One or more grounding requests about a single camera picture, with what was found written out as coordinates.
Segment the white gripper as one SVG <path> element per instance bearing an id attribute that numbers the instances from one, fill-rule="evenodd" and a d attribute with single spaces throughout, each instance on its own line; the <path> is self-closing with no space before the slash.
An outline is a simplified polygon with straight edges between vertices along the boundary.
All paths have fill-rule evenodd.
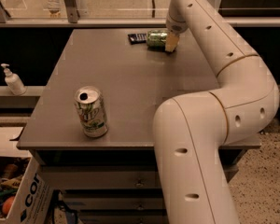
<path id="1" fill-rule="evenodd" d="M 179 34 L 188 30 L 188 26 L 174 4 L 171 4 L 166 17 L 166 27 L 170 31 L 166 36 L 165 51 L 173 52 L 179 42 Z"/>

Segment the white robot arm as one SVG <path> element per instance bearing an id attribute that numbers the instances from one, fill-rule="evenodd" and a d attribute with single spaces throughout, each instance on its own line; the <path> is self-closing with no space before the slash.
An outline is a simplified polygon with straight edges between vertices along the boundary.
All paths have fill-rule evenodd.
<path id="1" fill-rule="evenodd" d="M 218 150 L 265 128 L 279 90 L 257 52 L 207 0 L 171 0 L 166 25 L 191 31 L 219 86 L 163 102 L 154 151 L 169 224 L 240 224 Z"/>

